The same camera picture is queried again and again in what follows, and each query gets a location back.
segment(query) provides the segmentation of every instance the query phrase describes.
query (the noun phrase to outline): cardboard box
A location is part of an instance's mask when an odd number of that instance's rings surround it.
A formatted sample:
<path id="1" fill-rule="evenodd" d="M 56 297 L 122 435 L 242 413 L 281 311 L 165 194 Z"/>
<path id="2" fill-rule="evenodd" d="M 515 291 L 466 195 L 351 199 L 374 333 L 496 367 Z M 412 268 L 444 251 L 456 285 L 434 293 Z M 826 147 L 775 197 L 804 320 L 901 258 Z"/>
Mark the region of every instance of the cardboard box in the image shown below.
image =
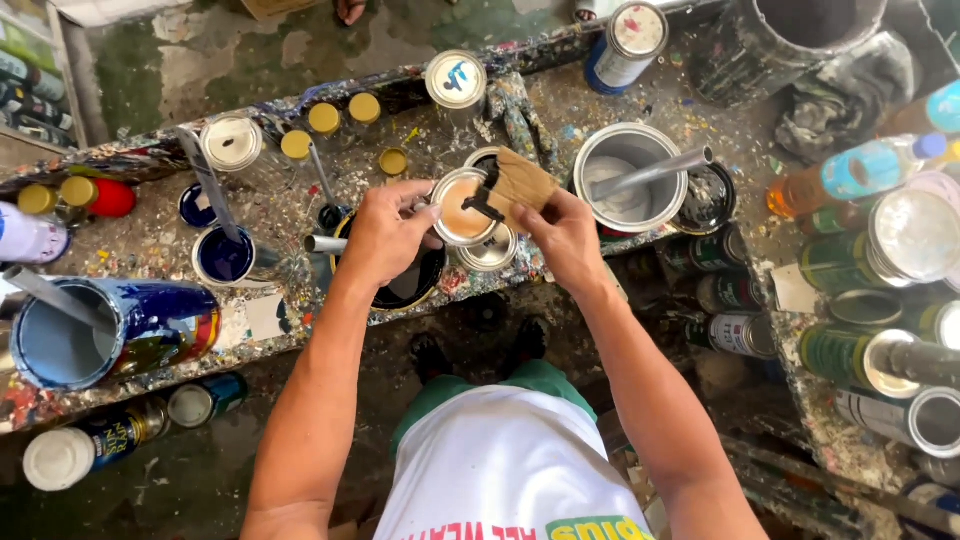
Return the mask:
<path id="1" fill-rule="evenodd" d="M 317 0 L 243 0 L 256 20 L 266 20 L 317 5 Z"/>

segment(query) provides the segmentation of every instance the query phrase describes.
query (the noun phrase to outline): shoe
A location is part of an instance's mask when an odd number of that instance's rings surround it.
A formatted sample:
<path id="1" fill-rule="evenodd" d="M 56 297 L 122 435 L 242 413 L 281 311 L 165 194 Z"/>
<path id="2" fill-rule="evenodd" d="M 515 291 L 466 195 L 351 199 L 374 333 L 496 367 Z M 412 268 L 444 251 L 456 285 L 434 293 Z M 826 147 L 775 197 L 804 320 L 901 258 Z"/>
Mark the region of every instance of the shoe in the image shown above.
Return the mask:
<path id="1" fill-rule="evenodd" d="M 429 333 L 419 333 L 410 340 L 410 354 L 414 357 L 414 371 L 424 386 L 440 375 L 453 375 L 453 364 L 446 359 L 437 338 Z"/>
<path id="2" fill-rule="evenodd" d="M 527 317 L 520 324 L 514 346 L 510 348 L 504 363 L 503 375 L 508 378 L 523 362 L 541 359 L 546 355 L 546 344 L 550 334 L 550 325 L 539 315 Z"/>

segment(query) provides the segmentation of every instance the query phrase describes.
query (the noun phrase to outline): workbench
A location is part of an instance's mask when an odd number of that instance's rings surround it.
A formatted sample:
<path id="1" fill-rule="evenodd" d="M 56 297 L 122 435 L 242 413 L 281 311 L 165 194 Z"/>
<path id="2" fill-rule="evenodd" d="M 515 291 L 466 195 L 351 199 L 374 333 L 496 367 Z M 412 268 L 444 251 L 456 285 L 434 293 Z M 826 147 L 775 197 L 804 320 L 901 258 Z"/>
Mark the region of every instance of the workbench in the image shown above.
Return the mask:
<path id="1" fill-rule="evenodd" d="M 770 100 L 745 111 L 719 110 L 704 104 L 691 89 L 685 73 L 690 51 L 696 43 L 696 29 L 673 34 L 663 57 L 651 65 L 639 84 L 623 95 L 601 96 L 591 91 L 584 80 L 583 58 L 602 26 L 601 22 L 576 25 L 524 42 L 489 47 L 478 51 L 478 56 L 488 67 L 491 79 L 512 70 L 524 75 L 534 108 L 559 140 L 557 158 L 564 170 L 572 165 L 577 151 L 592 132 L 616 122 L 646 123 L 672 138 L 682 150 L 703 145 L 713 149 L 716 159 L 732 172 L 738 195 L 733 221 L 746 242 L 750 270 L 763 285 L 766 307 L 774 311 L 780 361 L 789 386 L 789 390 L 783 388 L 781 392 L 787 401 L 792 396 L 793 412 L 798 413 L 794 416 L 800 419 L 783 420 L 779 427 L 777 422 L 754 422 L 752 418 L 737 418 L 738 423 L 746 426 L 753 423 L 756 430 L 790 440 L 811 452 L 821 467 L 834 474 L 899 492 L 917 474 L 908 466 L 902 448 L 846 424 L 829 406 L 832 385 L 808 374 L 799 362 L 798 337 L 804 328 L 819 320 L 818 317 L 776 312 L 769 271 L 795 262 L 804 243 L 792 221 L 774 216 L 764 203 L 764 189 L 780 164 L 783 163 L 786 170 L 800 167 L 775 147 L 771 139 L 781 103 Z M 407 153 L 410 166 L 402 179 L 439 179 L 463 166 L 467 156 L 477 148 L 509 144 L 503 126 L 486 118 L 478 119 L 476 136 L 451 141 L 440 135 L 435 111 L 420 78 L 423 69 L 423 65 L 406 66 L 361 80 L 316 86 L 302 96 L 257 104 L 243 112 L 268 134 L 276 135 L 289 129 L 294 118 L 316 103 L 333 103 L 342 110 L 349 96 L 360 91 L 376 95 L 389 113 L 384 119 L 389 128 L 386 140 L 375 148 L 351 147 L 333 161 L 332 171 L 328 171 L 333 174 L 336 195 L 357 207 L 367 189 L 388 180 L 376 165 L 383 148 L 396 146 Z M 199 120 L 188 127 L 199 131 L 204 122 Z M 324 204 L 312 170 L 305 166 L 287 185 L 272 192 L 227 185 L 228 202 L 238 222 L 250 229 L 254 237 L 271 238 L 287 246 L 288 251 L 283 255 L 296 264 L 289 281 L 273 287 L 213 289 L 224 309 L 224 323 L 212 354 L 120 383 L 71 393 L 40 391 L 13 375 L 0 386 L 3 388 L 0 390 L 0 433 L 69 420 L 94 407 L 302 348 L 315 313 L 323 303 L 317 275 L 328 264 L 326 258 L 309 257 L 300 246 L 301 238 L 315 231 L 317 213 Z M 200 231 L 185 225 L 177 208 L 180 194 L 196 182 L 196 177 L 187 168 L 170 130 L 84 150 L 61 160 L 21 167 L 16 176 L 0 184 L 0 195 L 10 197 L 26 184 L 58 183 L 71 174 L 84 173 L 139 183 L 136 188 L 139 206 L 126 218 L 101 219 L 81 229 L 68 254 L 43 267 L 44 273 L 198 280 L 190 264 L 190 252 Z M 558 176 L 566 180 L 564 172 L 558 172 Z M 678 231 L 667 225 L 607 246 L 604 254 L 626 253 L 674 234 Z M 524 238 L 513 266 L 479 274 L 467 272 L 453 263 L 427 301 L 408 311 L 372 313 L 370 324 L 422 315 L 467 297 L 543 279 L 549 279 L 549 273 L 542 255 Z M 254 340 L 246 317 L 247 305 L 273 295 L 282 296 L 284 310 L 280 316 L 286 319 L 286 328 L 290 330 L 278 337 Z M 758 397 L 761 406 L 764 399 Z M 763 484 L 766 480 L 757 481 Z M 745 486 L 749 495 L 751 489 L 746 481 Z M 765 499 L 756 490 L 754 495 L 794 523 L 806 525 L 789 504 Z M 793 497 L 803 496 L 799 493 Z M 839 497 L 849 507 L 847 515 L 842 516 L 844 531 L 859 530 L 872 538 L 899 536 L 900 529 L 890 512 Z"/>

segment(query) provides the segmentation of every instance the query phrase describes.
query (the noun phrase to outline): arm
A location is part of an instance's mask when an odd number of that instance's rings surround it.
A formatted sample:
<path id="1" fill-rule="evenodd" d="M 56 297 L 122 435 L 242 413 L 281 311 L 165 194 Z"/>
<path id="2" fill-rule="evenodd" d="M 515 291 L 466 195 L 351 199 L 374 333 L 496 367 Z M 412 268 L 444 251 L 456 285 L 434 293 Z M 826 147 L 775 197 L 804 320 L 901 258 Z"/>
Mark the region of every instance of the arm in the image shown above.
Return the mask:
<path id="1" fill-rule="evenodd" d="M 364 198 L 313 334 L 257 449 L 243 540 L 326 538 L 353 442 L 373 296 L 410 266 L 423 235 L 439 219 L 434 207 L 407 220 L 400 215 L 432 187 L 406 182 L 372 189 Z"/>
<path id="2" fill-rule="evenodd" d="M 675 538 L 766 538 L 693 390 L 607 278 L 589 205 L 557 190 L 540 215 L 515 208 L 584 314 L 627 437 L 663 497 Z"/>

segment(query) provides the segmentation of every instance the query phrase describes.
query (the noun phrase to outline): man's hand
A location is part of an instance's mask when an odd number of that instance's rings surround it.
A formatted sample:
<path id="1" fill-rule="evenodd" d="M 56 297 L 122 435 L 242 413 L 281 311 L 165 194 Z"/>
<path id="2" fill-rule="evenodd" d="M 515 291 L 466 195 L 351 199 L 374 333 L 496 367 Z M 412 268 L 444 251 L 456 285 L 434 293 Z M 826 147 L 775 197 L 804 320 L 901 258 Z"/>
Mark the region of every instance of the man's hand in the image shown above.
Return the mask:
<path id="1" fill-rule="evenodd" d="M 514 204 L 513 213 L 533 235 L 557 283 L 574 299 L 606 282 L 607 269 L 590 205 L 557 189 L 543 215 L 519 204 Z"/>
<path id="2" fill-rule="evenodd" d="M 421 242 L 442 248 L 437 238 L 424 238 L 440 220 L 440 207 L 424 207 L 404 219 L 433 185 L 432 181 L 413 180 L 368 191 L 350 228 L 337 275 L 349 275 L 364 286 L 382 287 L 413 264 Z"/>

